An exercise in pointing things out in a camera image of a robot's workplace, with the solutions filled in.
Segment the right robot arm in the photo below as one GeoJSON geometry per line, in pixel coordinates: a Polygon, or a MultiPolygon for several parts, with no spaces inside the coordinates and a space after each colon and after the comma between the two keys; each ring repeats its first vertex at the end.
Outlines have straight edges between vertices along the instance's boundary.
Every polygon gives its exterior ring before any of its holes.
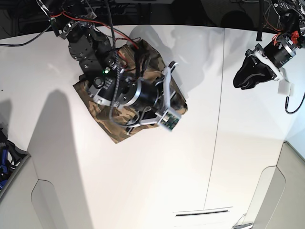
{"type": "Polygon", "coordinates": [[[172,131],[187,111],[172,72],[147,41],[131,39],[106,24],[96,28],[94,10],[85,0],[40,0],[56,36],[66,39],[69,52],[83,72],[76,88],[85,93],[94,119],[108,132],[131,134],[142,127],[172,131]]]}

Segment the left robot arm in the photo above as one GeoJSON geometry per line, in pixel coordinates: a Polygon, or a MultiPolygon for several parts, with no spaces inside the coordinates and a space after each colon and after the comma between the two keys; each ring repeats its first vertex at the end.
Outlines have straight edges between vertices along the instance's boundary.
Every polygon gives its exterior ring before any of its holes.
{"type": "Polygon", "coordinates": [[[233,79],[235,88],[252,89],[259,83],[284,78],[280,69],[305,47],[305,5],[299,0],[273,0],[282,28],[264,48],[257,44],[245,52],[233,79]]]}

